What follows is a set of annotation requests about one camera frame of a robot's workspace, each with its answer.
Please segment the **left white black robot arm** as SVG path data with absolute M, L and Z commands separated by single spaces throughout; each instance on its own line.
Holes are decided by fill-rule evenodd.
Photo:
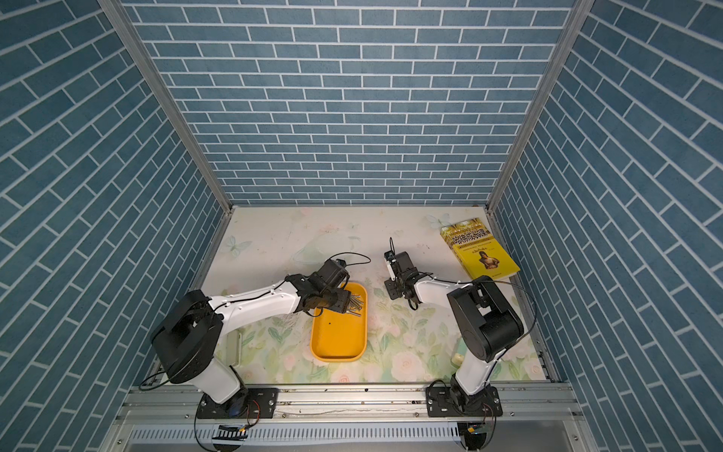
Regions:
M 310 275 L 287 275 L 250 292 L 209 297 L 193 290 L 169 311 L 150 334 L 150 342 L 171 383 L 190 383 L 218 405 L 241 402 L 246 387 L 216 357 L 218 341 L 273 316 L 317 312 L 357 316 L 361 299 L 346 289 L 348 280 L 346 262 L 330 258 Z

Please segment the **pile of silver screws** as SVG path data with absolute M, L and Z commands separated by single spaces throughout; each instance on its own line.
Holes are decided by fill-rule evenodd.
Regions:
M 362 298 L 357 295 L 351 294 L 348 296 L 346 305 L 343 313 L 360 318 L 362 316 L 363 309 L 365 308 L 365 302 Z

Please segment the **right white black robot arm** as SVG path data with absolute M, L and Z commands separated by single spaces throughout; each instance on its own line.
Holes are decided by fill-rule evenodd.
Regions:
M 391 299 L 406 299 L 413 310 L 423 304 L 448 307 L 467 352 L 450 382 L 427 386 L 430 417 L 499 417 L 503 414 L 491 374 L 504 354 L 525 336 L 525 325 L 497 283 L 480 276 L 448 282 L 419 271 L 406 252 L 385 252 Z

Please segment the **yellow plastic storage tray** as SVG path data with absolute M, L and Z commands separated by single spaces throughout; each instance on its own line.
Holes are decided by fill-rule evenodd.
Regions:
M 361 308 L 350 314 L 324 311 L 314 317 L 310 350 L 325 363 L 350 363 L 359 360 L 367 347 L 368 294 L 364 286 L 351 282 L 346 286 Z

